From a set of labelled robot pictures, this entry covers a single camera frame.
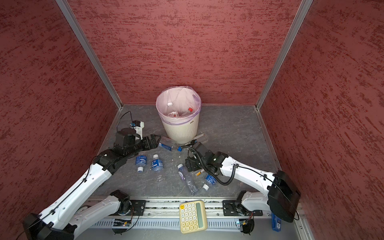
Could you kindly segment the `clear bottle green band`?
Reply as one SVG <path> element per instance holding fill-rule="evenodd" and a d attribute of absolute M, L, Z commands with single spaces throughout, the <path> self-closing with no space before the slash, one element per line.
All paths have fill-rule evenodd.
<path fill-rule="evenodd" d="M 208 136 L 204 133 L 201 133 L 192 140 L 193 143 L 200 142 L 201 144 L 206 144 L 208 142 Z"/>

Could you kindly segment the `small bottle blue label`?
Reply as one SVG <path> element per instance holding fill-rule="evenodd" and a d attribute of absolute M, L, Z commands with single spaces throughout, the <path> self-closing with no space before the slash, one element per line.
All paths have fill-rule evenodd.
<path fill-rule="evenodd" d="M 147 165 L 147 156 L 139 155 L 136 157 L 135 165 L 137 167 L 137 172 L 142 173 L 144 167 Z"/>
<path fill-rule="evenodd" d="M 151 169 L 154 172 L 161 172 L 164 169 L 163 161 L 160 159 L 158 154 L 153 155 Z"/>
<path fill-rule="evenodd" d="M 214 187 L 216 183 L 217 181 L 213 176 L 207 175 L 204 179 L 203 189 L 208 191 L 211 187 Z"/>

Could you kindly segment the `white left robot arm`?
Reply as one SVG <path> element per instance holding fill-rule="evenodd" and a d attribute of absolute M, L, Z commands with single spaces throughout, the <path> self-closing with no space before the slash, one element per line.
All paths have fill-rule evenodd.
<path fill-rule="evenodd" d="M 135 129 L 125 128 L 116 134 L 113 148 L 94 157 L 88 170 L 60 198 L 39 214 L 23 220 L 29 240 L 74 240 L 93 224 L 111 215 L 130 215 L 134 208 L 122 191 L 112 192 L 100 203 L 81 211 L 83 204 L 114 173 L 140 152 L 156 149 L 161 136 L 141 137 Z"/>

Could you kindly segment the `aluminium corner post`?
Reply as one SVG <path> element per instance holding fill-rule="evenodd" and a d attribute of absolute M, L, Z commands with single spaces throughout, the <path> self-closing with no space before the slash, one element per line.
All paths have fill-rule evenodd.
<path fill-rule="evenodd" d="M 256 103 L 256 111 L 260 111 L 262 108 L 262 105 L 267 98 L 267 95 L 279 73 L 279 70 L 281 66 L 283 65 L 283 62 L 296 38 L 297 33 L 299 32 L 299 29 L 313 3 L 313 0 L 302 0 L 301 4 L 298 8 L 298 11 L 293 19 L 293 22 L 290 26 L 290 29 L 286 35 L 286 38 L 283 42 L 283 45 L 279 51 L 278 57 L 276 59 L 276 62 L 274 63 L 274 66 L 271 70 L 271 73 L 266 81 L 266 84 L 263 88 L 263 91 Z"/>
<path fill-rule="evenodd" d="M 104 83 L 108 93 L 112 97 L 113 101 L 117 105 L 118 109 L 121 110 L 124 106 L 123 102 L 121 101 L 118 93 L 116 92 L 112 82 L 110 81 L 106 71 L 104 70 L 99 58 L 97 57 L 97 54 L 93 50 L 89 40 L 86 37 L 86 34 L 82 30 L 78 20 L 75 17 L 75 14 L 73 13 L 68 1 L 64 0 L 56 0 L 56 3 L 58 4 L 61 12 L 63 13 L 64 17 L 66 18 L 67 22 L 69 23 L 71 29 L 73 30 L 75 36 L 77 37 L 78 41 L 80 42 L 81 46 L 83 47 L 85 53 L 87 54 L 88 58 L 90 59 L 93 67 L 95 68 L 96 72 L 98 73 L 99 77 L 101 78 L 102 82 Z"/>

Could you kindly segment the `aluminium corner post right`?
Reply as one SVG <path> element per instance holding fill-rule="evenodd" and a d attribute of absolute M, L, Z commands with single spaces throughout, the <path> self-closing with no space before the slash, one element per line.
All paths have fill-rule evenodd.
<path fill-rule="evenodd" d="M 256 111 L 260 111 L 262 108 L 262 105 L 267 98 L 267 95 L 279 73 L 279 70 L 281 66 L 283 65 L 283 62 L 296 38 L 297 33 L 299 32 L 299 29 L 313 3 L 313 0 L 302 0 L 301 4 L 298 8 L 298 11 L 293 19 L 293 22 L 290 26 L 290 29 L 286 35 L 286 38 L 283 42 L 283 45 L 279 51 L 278 57 L 276 59 L 276 62 L 274 63 L 274 66 L 271 70 L 271 73 L 266 81 L 266 84 L 263 88 L 263 91 L 256 103 Z"/>

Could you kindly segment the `clear bottle white cap red label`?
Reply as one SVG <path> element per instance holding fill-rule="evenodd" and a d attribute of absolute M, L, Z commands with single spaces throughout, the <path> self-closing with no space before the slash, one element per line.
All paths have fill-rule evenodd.
<path fill-rule="evenodd" d="M 181 116 L 181 114 L 180 114 L 180 107 L 176 103 L 168 102 L 167 103 L 166 114 L 167 114 L 168 117 L 178 118 L 178 117 Z"/>

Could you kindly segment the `pink bin liner bag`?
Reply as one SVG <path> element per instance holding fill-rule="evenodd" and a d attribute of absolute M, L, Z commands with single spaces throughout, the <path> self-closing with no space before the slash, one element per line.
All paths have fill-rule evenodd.
<path fill-rule="evenodd" d="M 171 118 L 166 114 L 167 103 L 173 102 L 180 107 L 182 115 L 188 108 L 194 109 L 194 113 L 188 117 Z M 163 123 L 172 126 L 187 124 L 201 112 L 202 100 L 199 94 L 189 86 L 169 87 L 162 91 L 156 99 L 156 108 Z"/>

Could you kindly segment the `clear bottle blue cap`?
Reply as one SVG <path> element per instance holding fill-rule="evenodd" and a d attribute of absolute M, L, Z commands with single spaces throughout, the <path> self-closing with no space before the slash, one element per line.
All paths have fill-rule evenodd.
<path fill-rule="evenodd" d="M 159 142 L 159 147 L 162 147 L 165 150 L 168 150 L 170 152 L 173 152 L 173 151 L 181 152 L 182 151 L 182 148 L 177 143 L 173 142 L 173 140 L 171 140 L 165 136 L 161 136 L 161 139 Z"/>

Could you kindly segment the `aluminium corner post left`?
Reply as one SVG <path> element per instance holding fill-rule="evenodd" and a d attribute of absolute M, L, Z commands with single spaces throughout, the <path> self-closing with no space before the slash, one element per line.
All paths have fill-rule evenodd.
<path fill-rule="evenodd" d="M 96 72 L 98 73 L 99 77 L 101 78 L 102 82 L 104 83 L 108 93 L 112 97 L 113 101 L 117 105 L 118 109 L 121 110 L 124 106 L 123 102 L 121 101 L 118 93 L 116 92 L 112 82 L 110 81 L 106 71 L 104 70 L 99 58 L 97 57 L 97 54 L 93 50 L 89 40 L 86 37 L 86 34 L 82 30 L 78 20 L 75 17 L 75 14 L 73 13 L 68 1 L 64 0 L 56 0 L 56 3 L 58 4 L 61 12 L 63 13 L 64 17 L 66 18 L 67 22 L 69 23 L 71 29 L 73 30 L 75 36 L 77 37 L 78 41 L 80 42 L 81 46 L 83 47 L 85 53 L 87 54 L 88 58 L 90 59 L 93 67 L 95 68 Z"/>

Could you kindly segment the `blue battery pack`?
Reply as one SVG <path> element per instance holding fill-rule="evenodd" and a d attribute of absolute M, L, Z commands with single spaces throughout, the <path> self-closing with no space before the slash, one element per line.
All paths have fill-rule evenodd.
<path fill-rule="evenodd" d="M 274 213 L 271 213 L 272 220 L 272 230 L 275 232 L 280 232 L 282 228 L 282 220 L 277 217 Z"/>

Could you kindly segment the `yellow calculator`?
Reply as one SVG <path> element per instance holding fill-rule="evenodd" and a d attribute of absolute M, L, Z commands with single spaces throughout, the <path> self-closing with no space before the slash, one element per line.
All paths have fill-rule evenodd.
<path fill-rule="evenodd" d="M 202 200 L 181 203 L 179 217 L 182 234 L 205 231 L 208 228 L 205 203 Z"/>

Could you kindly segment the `clear bottle orange label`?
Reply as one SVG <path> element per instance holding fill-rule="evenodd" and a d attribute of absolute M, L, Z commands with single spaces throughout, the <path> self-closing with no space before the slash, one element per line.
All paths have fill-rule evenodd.
<path fill-rule="evenodd" d="M 204 172 L 205 172 L 205 170 L 202 169 L 202 170 L 200 170 L 199 172 L 197 172 L 195 175 L 196 175 L 196 176 L 199 176 L 199 175 L 201 175 L 201 174 L 204 173 Z"/>

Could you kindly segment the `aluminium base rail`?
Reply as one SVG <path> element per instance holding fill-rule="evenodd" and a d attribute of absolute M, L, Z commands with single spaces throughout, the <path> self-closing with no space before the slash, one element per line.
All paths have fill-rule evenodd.
<path fill-rule="evenodd" d="M 94 223 L 92 228 L 118 232 L 129 229 L 236 232 L 245 226 L 255 226 L 257 220 L 273 219 L 267 210 L 242 214 L 236 209 L 235 200 L 222 198 L 137 198 L 131 200 L 131 205 L 132 214 L 111 214 Z"/>

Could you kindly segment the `tall clear bottle purple label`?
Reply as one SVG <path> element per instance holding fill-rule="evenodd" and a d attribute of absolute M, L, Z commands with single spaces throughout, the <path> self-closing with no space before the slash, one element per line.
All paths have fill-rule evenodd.
<path fill-rule="evenodd" d="M 186 187 L 188 188 L 190 194 L 192 196 L 196 195 L 198 193 L 198 188 L 196 186 L 196 183 L 194 181 L 192 174 L 188 172 L 188 169 L 183 164 L 179 164 L 177 168 L 178 168 L 178 173 L 182 181 L 185 183 Z"/>

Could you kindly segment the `cream ribbed waste bin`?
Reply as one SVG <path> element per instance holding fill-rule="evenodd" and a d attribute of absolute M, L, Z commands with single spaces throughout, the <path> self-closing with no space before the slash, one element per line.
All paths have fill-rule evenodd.
<path fill-rule="evenodd" d="M 177 144 L 186 144 L 190 142 L 198 132 L 200 114 L 187 124 L 172 126 L 163 123 L 168 137 Z"/>

